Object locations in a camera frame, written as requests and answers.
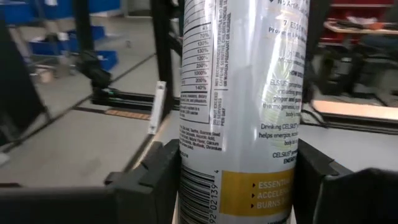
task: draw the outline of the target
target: blue storage bin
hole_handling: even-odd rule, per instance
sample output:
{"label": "blue storage bin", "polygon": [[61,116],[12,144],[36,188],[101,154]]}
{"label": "blue storage bin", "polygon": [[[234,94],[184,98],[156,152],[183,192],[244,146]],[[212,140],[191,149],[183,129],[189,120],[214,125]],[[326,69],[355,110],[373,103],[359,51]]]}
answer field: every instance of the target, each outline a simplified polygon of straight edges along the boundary
{"label": "blue storage bin", "polygon": [[[103,26],[91,26],[91,29],[93,31],[94,40],[100,40],[106,37],[105,28]],[[76,38],[76,31],[70,30],[67,31],[67,34],[69,36],[69,40],[57,42],[57,47],[60,54],[62,53],[63,50],[69,50],[71,52],[79,51],[78,41]],[[29,45],[32,49],[33,54],[55,55],[51,42],[39,40],[39,38],[36,38],[35,40],[30,41]]]}
{"label": "blue storage bin", "polygon": [[[35,1],[30,3],[36,8]],[[39,4],[47,19],[63,19],[73,15],[72,0],[57,0],[57,5],[55,6],[49,6],[45,3],[45,0],[39,0]]]}
{"label": "blue storage bin", "polygon": [[[106,37],[105,28],[103,26],[91,26],[93,33],[93,40],[101,40]],[[72,52],[79,51],[78,41],[76,38],[76,30],[70,30],[67,32],[69,35],[69,48]]]}
{"label": "blue storage bin", "polygon": [[[65,44],[69,44],[67,40],[58,41],[57,43],[58,54],[60,55],[65,50]],[[37,55],[56,55],[51,42],[44,40],[34,39],[29,42],[33,54]]]}
{"label": "blue storage bin", "polygon": [[120,9],[120,0],[89,0],[91,13]]}
{"label": "blue storage bin", "polygon": [[118,64],[118,54],[114,50],[97,50],[97,55],[102,56],[101,66],[104,70],[111,70]]}
{"label": "blue storage bin", "polygon": [[[57,5],[49,6],[45,0],[39,0],[47,19],[73,17],[72,0],[57,0]],[[120,9],[120,0],[89,0],[90,13]]]}
{"label": "blue storage bin", "polygon": [[23,24],[34,20],[33,9],[24,1],[1,1],[0,10],[3,11],[6,24]]}

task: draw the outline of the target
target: orange label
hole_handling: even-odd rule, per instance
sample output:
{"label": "orange label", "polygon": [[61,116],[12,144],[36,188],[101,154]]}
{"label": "orange label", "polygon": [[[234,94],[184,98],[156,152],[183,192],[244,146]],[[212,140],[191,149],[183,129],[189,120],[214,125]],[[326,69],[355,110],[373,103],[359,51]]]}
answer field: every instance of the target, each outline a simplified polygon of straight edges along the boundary
{"label": "orange label", "polygon": [[250,217],[290,209],[293,174],[293,169],[268,174],[223,171],[220,212]]}

